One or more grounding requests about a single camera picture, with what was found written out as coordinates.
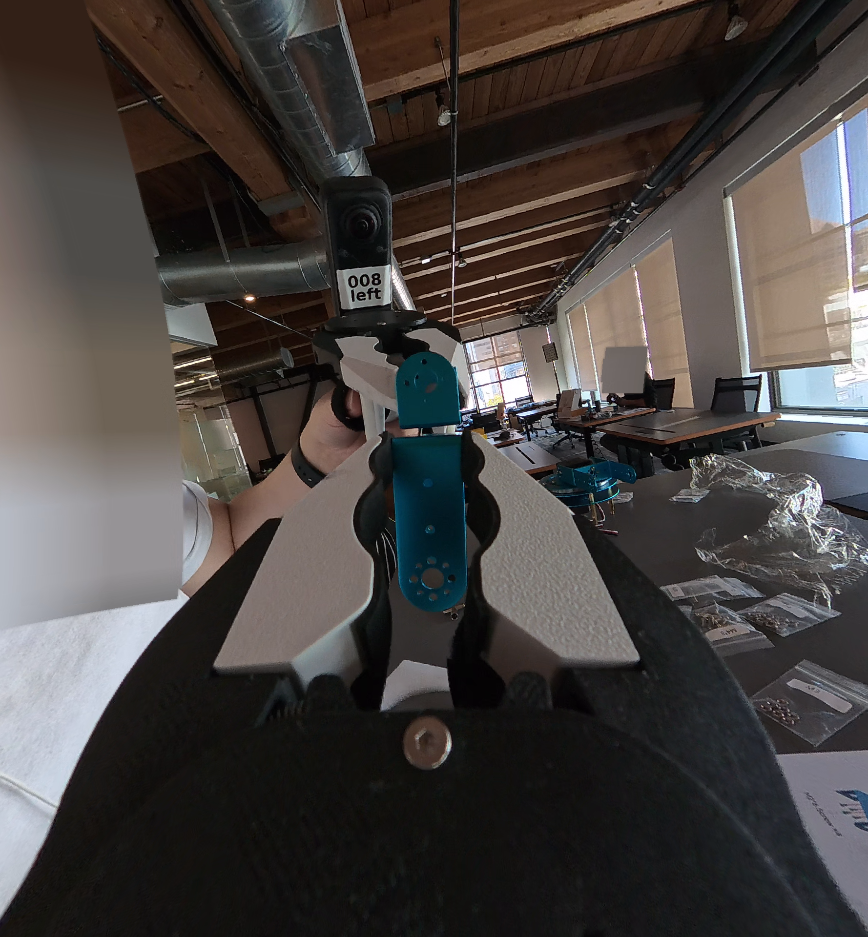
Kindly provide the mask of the person's left forearm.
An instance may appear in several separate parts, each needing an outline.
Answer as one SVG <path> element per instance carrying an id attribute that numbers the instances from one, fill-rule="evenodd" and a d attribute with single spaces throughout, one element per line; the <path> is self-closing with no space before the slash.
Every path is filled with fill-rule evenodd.
<path id="1" fill-rule="evenodd" d="M 233 548 L 240 547 L 265 521 L 282 518 L 310 491 L 298 475 L 291 454 L 286 455 L 264 481 L 227 505 Z"/>

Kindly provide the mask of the person in white shirt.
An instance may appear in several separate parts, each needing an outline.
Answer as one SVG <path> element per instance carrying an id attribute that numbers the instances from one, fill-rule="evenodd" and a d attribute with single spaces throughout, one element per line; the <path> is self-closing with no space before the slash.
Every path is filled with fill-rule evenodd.
<path id="1" fill-rule="evenodd" d="M 185 603 L 179 593 L 0 631 L 0 917 L 104 709 Z"/>

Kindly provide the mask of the person's left hand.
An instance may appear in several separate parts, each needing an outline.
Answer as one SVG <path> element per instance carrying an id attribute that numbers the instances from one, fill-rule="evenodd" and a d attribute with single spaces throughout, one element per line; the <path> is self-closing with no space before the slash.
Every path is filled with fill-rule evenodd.
<path id="1" fill-rule="evenodd" d="M 299 439 L 303 456 L 315 469 L 329 474 L 366 443 L 364 430 L 347 428 L 332 409 L 333 392 L 314 405 Z"/>

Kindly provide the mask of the blue short U bracket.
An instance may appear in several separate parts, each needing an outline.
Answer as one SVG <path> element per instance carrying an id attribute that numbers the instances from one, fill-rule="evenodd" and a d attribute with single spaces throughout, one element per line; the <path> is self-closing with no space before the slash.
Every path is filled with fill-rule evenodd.
<path id="1" fill-rule="evenodd" d="M 443 428 L 460 423 L 456 370 L 440 354 L 418 352 L 395 375 L 395 399 L 402 428 Z"/>

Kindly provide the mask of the large silver air duct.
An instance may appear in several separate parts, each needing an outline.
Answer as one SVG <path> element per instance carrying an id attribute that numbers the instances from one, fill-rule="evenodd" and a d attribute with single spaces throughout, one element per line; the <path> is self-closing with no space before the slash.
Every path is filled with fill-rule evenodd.
<path id="1" fill-rule="evenodd" d="M 370 175 L 370 111 L 339 2 L 207 1 L 276 118 L 312 202 L 313 184 Z"/>

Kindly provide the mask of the black ceiling pipes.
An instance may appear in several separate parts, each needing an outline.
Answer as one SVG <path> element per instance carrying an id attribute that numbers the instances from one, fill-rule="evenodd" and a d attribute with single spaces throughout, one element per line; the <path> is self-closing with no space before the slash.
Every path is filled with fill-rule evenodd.
<path id="1" fill-rule="evenodd" d="M 540 303 L 522 311 L 522 323 L 526 326 L 538 326 L 554 322 L 557 317 L 557 302 L 568 290 L 577 285 L 612 247 L 625 238 L 643 212 L 666 187 L 679 177 L 710 143 L 719 140 L 722 132 L 747 110 L 763 89 L 789 70 L 803 51 L 813 46 L 818 37 L 848 6 L 848 1 L 807 1 L 794 6 L 774 29 L 742 76 L 705 111 L 698 123 L 692 126 L 652 171 L 639 192 L 609 222 L 605 231 L 579 258 L 572 270 Z"/>

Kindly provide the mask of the blue robot turntable base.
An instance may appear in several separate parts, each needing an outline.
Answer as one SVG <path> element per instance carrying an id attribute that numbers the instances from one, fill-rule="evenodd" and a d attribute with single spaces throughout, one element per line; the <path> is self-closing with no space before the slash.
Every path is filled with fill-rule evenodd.
<path id="1" fill-rule="evenodd" d="M 633 484 L 636 471 L 624 463 L 605 459 L 558 462 L 556 470 L 540 480 L 555 498 L 575 513 L 587 513 L 620 494 L 620 483 Z"/>

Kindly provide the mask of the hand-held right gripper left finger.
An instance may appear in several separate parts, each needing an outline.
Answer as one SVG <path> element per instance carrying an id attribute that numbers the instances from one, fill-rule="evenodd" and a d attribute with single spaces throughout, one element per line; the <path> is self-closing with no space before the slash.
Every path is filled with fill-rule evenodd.
<path id="1" fill-rule="evenodd" d="M 388 434 L 364 444 L 290 509 L 219 650 L 219 673 L 335 674 L 383 691 L 391 577 L 379 545 L 392 479 Z"/>

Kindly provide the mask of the wooden-top office desk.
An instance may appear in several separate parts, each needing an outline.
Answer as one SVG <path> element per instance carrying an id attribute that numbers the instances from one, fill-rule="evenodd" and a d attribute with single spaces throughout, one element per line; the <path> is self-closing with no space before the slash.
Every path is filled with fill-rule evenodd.
<path id="1" fill-rule="evenodd" d="M 699 454 L 722 454 L 725 439 L 747 430 L 751 439 L 757 439 L 757 427 L 779 418 L 779 412 L 678 408 L 631 416 L 605 428 L 605 433 L 616 440 L 620 462 L 633 467 L 640 477 L 651 477 L 654 458 L 668 455 L 674 467 L 685 468 Z"/>

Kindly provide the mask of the black wristband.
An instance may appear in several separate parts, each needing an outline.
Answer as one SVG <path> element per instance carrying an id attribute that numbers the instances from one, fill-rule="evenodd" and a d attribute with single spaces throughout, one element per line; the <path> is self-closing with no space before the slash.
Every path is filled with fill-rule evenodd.
<path id="1" fill-rule="evenodd" d="M 313 488 L 326 478 L 326 473 L 314 466 L 305 456 L 300 439 L 290 450 L 289 459 L 297 477 L 309 488 Z"/>

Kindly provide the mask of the horizontal silver air duct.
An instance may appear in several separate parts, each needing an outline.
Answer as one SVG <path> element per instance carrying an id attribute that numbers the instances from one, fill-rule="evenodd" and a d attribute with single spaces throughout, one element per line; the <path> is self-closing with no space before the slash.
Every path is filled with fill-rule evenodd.
<path id="1" fill-rule="evenodd" d="M 191 252 L 156 258 L 164 303 L 189 306 L 246 295 L 278 296 L 330 287 L 323 241 L 238 248 L 221 253 Z"/>

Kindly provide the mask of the black light stand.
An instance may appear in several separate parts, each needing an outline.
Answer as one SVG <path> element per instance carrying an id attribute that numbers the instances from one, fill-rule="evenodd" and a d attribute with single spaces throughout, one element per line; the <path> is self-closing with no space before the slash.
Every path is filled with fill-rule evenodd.
<path id="1" fill-rule="evenodd" d="M 558 379 L 558 349 L 553 336 L 548 328 L 539 329 L 541 337 L 542 352 L 542 388 L 541 396 L 555 405 L 550 415 L 552 428 L 557 431 L 558 428 L 558 404 L 561 387 Z"/>

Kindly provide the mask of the zip bag of small nuts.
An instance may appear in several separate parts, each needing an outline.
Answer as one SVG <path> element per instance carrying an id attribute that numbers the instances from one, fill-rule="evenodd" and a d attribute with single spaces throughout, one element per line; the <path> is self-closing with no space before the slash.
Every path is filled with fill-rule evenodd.
<path id="1" fill-rule="evenodd" d="M 826 605 L 788 593 L 745 607 L 738 614 L 754 627 L 771 631 L 781 637 L 805 631 L 841 615 L 839 611 Z"/>

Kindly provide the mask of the blue long U bracket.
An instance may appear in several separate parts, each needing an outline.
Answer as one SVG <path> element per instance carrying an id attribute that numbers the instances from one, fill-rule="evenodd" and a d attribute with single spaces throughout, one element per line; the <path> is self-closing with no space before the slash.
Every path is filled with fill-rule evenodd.
<path id="1" fill-rule="evenodd" d="M 461 437 L 394 439 L 397 575 L 416 608 L 445 611 L 467 585 Z"/>

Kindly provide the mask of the clear zip bag white label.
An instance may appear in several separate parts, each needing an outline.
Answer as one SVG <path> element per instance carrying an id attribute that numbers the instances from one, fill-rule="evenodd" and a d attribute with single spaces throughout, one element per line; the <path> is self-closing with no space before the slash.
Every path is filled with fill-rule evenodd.
<path id="1" fill-rule="evenodd" d="M 764 594 L 743 580 L 718 575 L 661 587 L 671 600 L 682 603 L 728 602 L 739 599 L 762 599 Z"/>

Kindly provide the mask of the assembly instruction booklet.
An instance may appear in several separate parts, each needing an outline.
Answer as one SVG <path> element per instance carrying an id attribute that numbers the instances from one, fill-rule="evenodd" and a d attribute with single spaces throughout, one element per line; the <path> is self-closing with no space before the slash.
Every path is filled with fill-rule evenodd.
<path id="1" fill-rule="evenodd" d="M 868 751 L 782 754 L 803 824 L 868 928 Z"/>

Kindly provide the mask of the zip bag of silver screws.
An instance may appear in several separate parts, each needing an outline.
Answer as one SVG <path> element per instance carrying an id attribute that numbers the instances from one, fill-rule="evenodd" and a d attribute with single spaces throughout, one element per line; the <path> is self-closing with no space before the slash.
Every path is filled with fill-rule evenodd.
<path id="1" fill-rule="evenodd" d="M 709 641 L 720 657 L 752 650 L 771 649 L 766 635 L 754 628 L 740 614 L 719 603 L 700 606 L 681 604 L 684 613 Z"/>

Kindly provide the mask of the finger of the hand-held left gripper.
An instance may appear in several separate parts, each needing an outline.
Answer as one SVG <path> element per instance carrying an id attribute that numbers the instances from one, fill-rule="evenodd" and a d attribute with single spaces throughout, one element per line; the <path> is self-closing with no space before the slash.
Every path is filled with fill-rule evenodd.
<path id="1" fill-rule="evenodd" d="M 406 334 L 407 339 L 421 341 L 428 345 L 431 352 L 440 354 L 456 370 L 460 404 L 468 404 L 469 369 L 462 342 L 456 330 L 442 328 L 418 328 Z"/>
<path id="2" fill-rule="evenodd" d="M 377 350 L 375 336 L 338 337 L 335 342 L 342 352 L 340 369 L 345 384 L 383 407 L 397 407 L 396 375 L 399 367 L 388 362 Z"/>

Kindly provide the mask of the crumpled clear plastic wrap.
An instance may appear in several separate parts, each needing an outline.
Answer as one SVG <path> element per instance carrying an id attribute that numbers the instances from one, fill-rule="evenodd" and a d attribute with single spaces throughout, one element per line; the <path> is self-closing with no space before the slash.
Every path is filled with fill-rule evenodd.
<path id="1" fill-rule="evenodd" d="M 691 463 L 691 486 L 728 486 L 771 498 L 766 524 L 754 534 L 716 545 L 707 530 L 695 545 L 707 563 L 812 592 L 830 607 L 833 595 L 868 572 L 868 543 L 806 473 L 764 472 L 732 457 L 710 454 Z"/>

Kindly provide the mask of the dark grey desk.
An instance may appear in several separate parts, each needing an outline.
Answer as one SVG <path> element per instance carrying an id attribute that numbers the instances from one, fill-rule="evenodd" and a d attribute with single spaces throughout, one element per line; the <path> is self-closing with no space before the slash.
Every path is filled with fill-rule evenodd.
<path id="1" fill-rule="evenodd" d="M 777 444 L 744 454 L 765 471 L 806 472 L 818 480 L 826 499 L 868 492 L 868 432 L 838 432 Z M 695 544 L 716 529 L 726 544 L 751 534 L 767 520 L 768 498 L 722 487 L 695 504 L 670 500 L 690 480 L 688 471 L 636 482 L 633 501 L 616 508 L 609 538 L 658 586 L 723 573 L 702 563 Z M 868 522 L 855 520 L 868 541 Z M 743 653 L 725 660 L 745 693 L 751 695 L 807 659 L 868 685 L 868 573 L 834 600 L 841 615 L 792 637 L 773 636 L 773 650 Z M 822 751 L 868 750 L 868 710 L 820 746 Z"/>

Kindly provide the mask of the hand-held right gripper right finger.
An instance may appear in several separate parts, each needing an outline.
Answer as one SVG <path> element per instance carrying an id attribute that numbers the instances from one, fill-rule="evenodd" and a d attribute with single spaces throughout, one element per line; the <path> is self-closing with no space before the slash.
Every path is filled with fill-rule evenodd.
<path id="1" fill-rule="evenodd" d="M 447 662 L 451 694 L 501 696 L 522 672 L 554 686 L 564 669 L 637 665 L 570 510 L 470 432 L 461 456 L 478 548 Z"/>

